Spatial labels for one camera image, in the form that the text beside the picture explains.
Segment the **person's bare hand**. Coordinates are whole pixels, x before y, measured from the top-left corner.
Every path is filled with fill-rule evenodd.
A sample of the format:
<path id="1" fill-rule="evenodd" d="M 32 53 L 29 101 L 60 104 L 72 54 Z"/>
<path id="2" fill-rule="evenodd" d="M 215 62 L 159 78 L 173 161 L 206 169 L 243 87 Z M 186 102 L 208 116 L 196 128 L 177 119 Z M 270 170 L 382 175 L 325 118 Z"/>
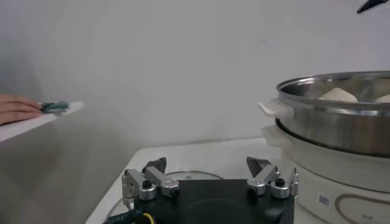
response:
<path id="1" fill-rule="evenodd" d="M 14 94 L 1 94 L 1 125 L 41 115 L 41 104 L 37 101 Z"/>

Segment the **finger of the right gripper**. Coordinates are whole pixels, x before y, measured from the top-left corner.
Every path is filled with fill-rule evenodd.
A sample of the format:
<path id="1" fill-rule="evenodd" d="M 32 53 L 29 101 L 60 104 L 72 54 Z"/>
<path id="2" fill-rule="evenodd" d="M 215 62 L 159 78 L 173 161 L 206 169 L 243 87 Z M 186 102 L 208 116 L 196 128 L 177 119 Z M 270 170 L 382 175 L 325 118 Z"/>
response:
<path id="1" fill-rule="evenodd" d="M 366 12 L 374 7 L 387 3 L 389 0 L 367 0 L 357 11 L 357 14 Z"/>

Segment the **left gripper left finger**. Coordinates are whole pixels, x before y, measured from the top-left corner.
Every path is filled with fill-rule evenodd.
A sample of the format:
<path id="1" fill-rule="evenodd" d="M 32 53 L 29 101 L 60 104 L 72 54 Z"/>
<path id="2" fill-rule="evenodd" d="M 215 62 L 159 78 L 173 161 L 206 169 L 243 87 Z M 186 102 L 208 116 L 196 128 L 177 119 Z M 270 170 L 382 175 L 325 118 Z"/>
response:
<path id="1" fill-rule="evenodd" d="M 179 197 L 179 182 L 168 177 L 165 169 L 165 157 L 149 161 L 140 172 L 136 169 L 126 169 L 121 177 L 124 206 L 131 209 L 136 198 L 141 202 L 149 202 L 158 196 Z"/>

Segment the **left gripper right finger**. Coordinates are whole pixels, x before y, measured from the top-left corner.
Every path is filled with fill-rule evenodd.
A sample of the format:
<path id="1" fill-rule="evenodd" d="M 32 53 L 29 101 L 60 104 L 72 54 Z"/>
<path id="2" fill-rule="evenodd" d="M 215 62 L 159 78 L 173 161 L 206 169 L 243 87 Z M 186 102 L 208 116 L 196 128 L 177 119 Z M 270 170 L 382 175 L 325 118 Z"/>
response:
<path id="1" fill-rule="evenodd" d="M 256 197 L 266 193 L 277 199 L 298 196 L 299 174 L 295 167 L 282 172 L 266 159 L 248 156 L 246 162 L 252 174 L 252 178 L 247 180 L 247 187 Z"/>

